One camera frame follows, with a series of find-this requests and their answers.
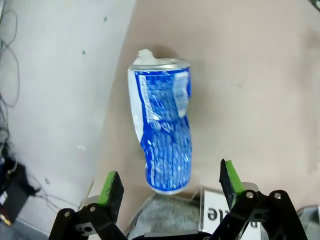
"bolt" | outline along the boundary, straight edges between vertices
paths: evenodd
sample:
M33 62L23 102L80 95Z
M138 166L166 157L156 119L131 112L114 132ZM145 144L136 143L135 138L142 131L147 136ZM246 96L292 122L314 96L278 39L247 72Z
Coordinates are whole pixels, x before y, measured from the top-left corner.
M247 192L245 195L248 199L252 199L254 197L254 194L252 192Z
M276 199L281 199L281 194L278 193L278 192L276 192L276 193L274 194L274 197L275 197Z

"blue can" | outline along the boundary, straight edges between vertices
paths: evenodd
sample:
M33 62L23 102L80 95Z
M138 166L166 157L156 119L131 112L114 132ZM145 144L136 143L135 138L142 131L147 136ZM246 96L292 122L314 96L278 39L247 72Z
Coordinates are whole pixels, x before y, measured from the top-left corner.
M191 178L190 65L181 59L160 60L162 64L128 69L130 105L148 185L157 193L176 194Z

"blue and white aluminum can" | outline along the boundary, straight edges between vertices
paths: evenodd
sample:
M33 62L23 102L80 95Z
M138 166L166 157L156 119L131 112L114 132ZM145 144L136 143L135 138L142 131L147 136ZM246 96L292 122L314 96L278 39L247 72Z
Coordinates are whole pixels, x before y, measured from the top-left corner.
M191 178L190 65L176 58L159 60L128 69L131 113L148 185L160 194L176 194Z

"can bottom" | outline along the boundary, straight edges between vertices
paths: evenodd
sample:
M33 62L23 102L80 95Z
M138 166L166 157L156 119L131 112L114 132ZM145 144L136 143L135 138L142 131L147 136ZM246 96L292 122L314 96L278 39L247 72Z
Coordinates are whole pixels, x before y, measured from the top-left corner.
M179 189L172 190L172 191L161 191L161 190L159 190L159 189L154 188L154 187L151 186L149 183L148 183L148 185L149 185L149 187L150 187L153 191L155 191L157 194L162 194L162 195L174 195L174 194L181 193L183 190L185 190L188 184L185 185L185 186L183 186L183 187L181 187L181 188L179 188Z

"beige tabletop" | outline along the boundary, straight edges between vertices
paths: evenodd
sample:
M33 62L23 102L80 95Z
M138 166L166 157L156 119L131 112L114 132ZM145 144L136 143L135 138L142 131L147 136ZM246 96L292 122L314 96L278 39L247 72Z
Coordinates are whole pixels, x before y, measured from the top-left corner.
M262 193L283 189L296 208L320 204L315 79L320 13L307 0L138 0L118 62L91 195L107 173L124 185L124 230L153 192L130 109L127 68L138 50L191 64L192 177L220 189L222 158Z

